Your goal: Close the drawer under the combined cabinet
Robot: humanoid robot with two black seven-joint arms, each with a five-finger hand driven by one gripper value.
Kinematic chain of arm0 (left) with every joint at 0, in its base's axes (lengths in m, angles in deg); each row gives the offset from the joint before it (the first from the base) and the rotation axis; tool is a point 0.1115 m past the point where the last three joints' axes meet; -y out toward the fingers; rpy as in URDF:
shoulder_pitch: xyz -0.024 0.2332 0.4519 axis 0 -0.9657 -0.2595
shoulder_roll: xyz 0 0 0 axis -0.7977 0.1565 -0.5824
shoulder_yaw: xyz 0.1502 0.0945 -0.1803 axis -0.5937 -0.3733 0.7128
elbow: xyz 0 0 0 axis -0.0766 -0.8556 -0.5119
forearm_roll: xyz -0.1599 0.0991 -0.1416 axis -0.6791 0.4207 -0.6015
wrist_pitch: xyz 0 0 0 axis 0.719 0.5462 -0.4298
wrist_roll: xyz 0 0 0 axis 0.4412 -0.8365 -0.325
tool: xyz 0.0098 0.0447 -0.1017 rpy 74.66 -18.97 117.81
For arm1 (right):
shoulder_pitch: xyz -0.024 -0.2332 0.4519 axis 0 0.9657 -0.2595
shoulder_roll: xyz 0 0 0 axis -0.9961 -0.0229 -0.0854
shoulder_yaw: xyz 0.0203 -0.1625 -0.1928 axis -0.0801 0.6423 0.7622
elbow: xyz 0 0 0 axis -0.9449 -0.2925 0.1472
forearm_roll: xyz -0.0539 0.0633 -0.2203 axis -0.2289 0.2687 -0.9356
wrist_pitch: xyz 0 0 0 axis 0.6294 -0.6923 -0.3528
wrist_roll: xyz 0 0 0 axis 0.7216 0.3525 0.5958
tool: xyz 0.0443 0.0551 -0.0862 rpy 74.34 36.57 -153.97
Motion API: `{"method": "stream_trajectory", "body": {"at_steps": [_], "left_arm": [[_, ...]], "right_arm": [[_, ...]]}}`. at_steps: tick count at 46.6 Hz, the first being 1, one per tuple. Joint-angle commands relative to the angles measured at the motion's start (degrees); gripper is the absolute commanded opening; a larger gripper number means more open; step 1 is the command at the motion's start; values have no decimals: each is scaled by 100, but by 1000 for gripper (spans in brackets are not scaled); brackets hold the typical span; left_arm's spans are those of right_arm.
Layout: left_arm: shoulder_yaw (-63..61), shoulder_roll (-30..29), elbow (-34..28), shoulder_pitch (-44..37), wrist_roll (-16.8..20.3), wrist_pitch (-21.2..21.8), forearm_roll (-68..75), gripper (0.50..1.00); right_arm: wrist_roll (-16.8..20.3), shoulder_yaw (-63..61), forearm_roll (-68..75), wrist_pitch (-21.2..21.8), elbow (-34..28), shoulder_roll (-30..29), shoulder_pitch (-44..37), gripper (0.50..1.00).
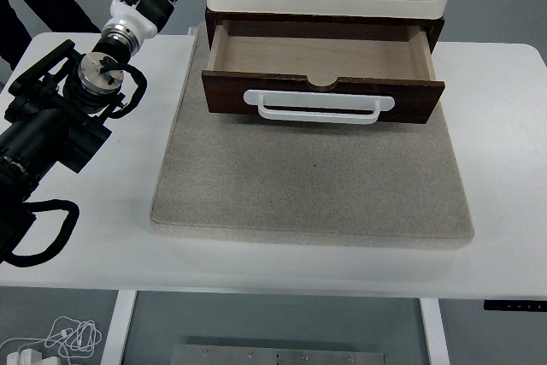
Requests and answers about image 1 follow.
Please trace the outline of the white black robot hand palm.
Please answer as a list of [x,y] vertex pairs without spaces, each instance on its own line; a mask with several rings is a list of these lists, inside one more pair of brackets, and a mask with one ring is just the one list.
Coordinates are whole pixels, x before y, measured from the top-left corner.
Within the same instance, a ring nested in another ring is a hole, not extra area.
[[172,0],[113,0],[110,20],[104,25],[102,39],[112,38],[123,44],[142,44],[154,38],[168,23],[174,11]]

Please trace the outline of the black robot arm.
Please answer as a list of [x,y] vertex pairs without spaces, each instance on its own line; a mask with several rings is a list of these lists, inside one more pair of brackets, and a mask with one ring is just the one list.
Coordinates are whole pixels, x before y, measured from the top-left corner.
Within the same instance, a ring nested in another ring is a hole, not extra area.
[[[1,135],[1,260],[27,268],[57,256],[79,218],[69,200],[29,202],[56,163],[78,173],[109,138],[107,119],[136,109],[147,88],[130,59],[167,24],[178,0],[113,0],[110,20],[91,52],[67,39],[9,86],[14,98]],[[39,212],[62,210],[59,233],[43,251],[18,256],[15,248]]]

